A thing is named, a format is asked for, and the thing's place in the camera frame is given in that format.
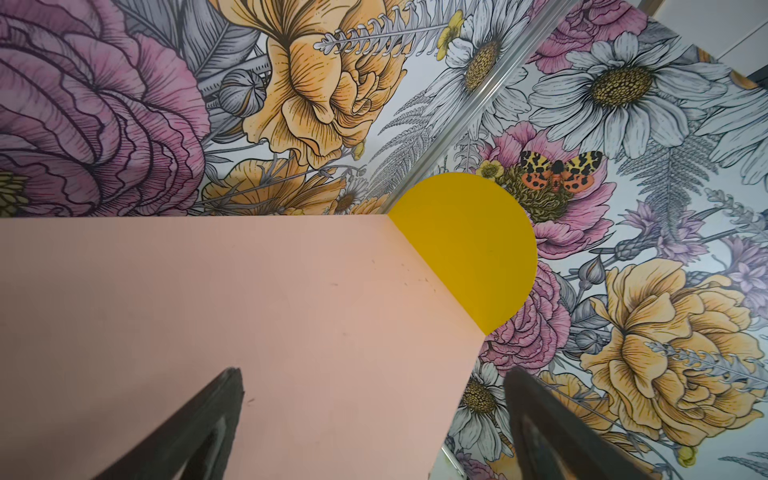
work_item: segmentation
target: metal strip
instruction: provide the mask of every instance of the metal strip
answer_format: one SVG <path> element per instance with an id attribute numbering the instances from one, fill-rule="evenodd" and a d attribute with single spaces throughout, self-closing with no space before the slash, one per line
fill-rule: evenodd
<path id="1" fill-rule="evenodd" d="M 480 88 L 454 114 L 453 119 L 442 129 L 427 151 L 416 161 L 408 176 L 400 182 L 382 205 L 381 213 L 388 213 L 397 200 L 429 173 L 438 159 L 455 139 L 461 137 L 469 122 L 481 115 L 493 100 L 499 88 L 505 85 L 507 78 L 528 60 L 534 50 L 558 26 L 560 21 L 575 5 L 576 0 L 549 0 L 536 18 L 528 25 L 507 53 L 502 57 L 491 73 L 485 78 Z"/>

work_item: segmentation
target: moth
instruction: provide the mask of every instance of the moth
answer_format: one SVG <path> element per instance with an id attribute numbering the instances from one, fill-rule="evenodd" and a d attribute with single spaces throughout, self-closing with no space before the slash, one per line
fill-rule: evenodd
<path id="1" fill-rule="evenodd" d="M 532 190 L 541 190 L 551 184 L 553 192 L 563 187 L 577 194 L 594 184 L 592 174 L 600 167 L 604 157 L 602 152 L 589 151 L 567 162 L 556 160 L 553 163 L 541 154 L 524 151 L 520 153 L 520 165 L 523 166 L 520 179 Z"/>

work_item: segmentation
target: yellow semicircle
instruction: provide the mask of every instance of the yellow semicircle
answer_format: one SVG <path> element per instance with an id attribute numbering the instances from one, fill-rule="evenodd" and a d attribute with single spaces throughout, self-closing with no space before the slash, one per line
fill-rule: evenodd
<path id="1" fill-rule="evenodd" d="M 430 177 L 389 218 L 486 335 L 523 306 L 536 276 L 536 238 L 525 210 L 494 181 Z"/>

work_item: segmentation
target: spotted orange wing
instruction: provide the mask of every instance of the spotted orange wing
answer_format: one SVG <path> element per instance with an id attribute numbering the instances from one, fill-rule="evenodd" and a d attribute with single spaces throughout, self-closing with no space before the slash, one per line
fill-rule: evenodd
<path id="1" fill-rule="evenodd" d="M 592 174 L 604 159 L 602 152 L 588 151 L 565 162 L 562 174 L 565 191 L 577 194 L 594 185 Z"/>
<path id="2" fill-rule="evenodd" d="M 541 190 L 547 186 L 552 177 L 552 170 L 546 157 L 536 152 L 524 151 L 520 153 L 520 165 L 523 166 L 520 180 L 526 187 Z"/>

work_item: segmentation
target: pink surface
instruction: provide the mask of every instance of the pink surface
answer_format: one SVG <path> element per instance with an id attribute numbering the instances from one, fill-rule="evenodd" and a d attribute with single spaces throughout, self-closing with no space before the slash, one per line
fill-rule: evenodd
<path id="1" fill-rule="evenodd" d="M 226 478 L 426 478 L 483 339 L 386 216 L 0 227 L 3 478 L 90 478 L 228 366 Z"/>

